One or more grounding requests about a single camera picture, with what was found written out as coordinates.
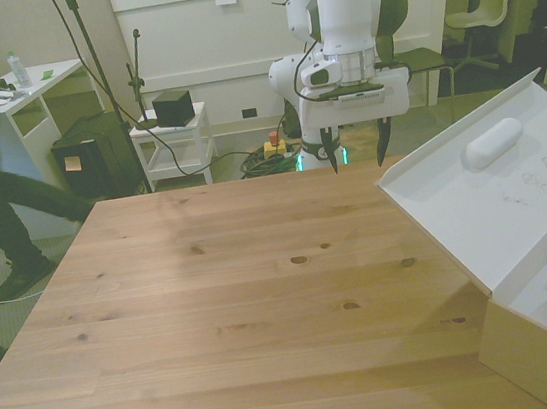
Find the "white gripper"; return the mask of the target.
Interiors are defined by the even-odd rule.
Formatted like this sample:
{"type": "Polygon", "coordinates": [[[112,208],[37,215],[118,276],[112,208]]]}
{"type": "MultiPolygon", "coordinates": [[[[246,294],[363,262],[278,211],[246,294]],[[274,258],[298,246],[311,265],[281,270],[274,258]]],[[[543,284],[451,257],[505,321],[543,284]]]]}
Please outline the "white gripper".
{"type": "Polygon", "coordinates": [[[339,146],[337,134],[330,126],[378,119],[376,152],[381,166],[391,137],[389,117],[404,114],[411,104],[408,81],[408,69],[402,66],[381,70],[369,81],[350,85],[349,89],[360,87],[360,90],[338,95],[335,99],[322,100],[321,95],[340,89],[336,84],[303,89],[302,95],[308,99],[299,100],[300,126],[303,132],[320,129],[322,146],[335,173],[338,173],[335,152],[339,146]]]}

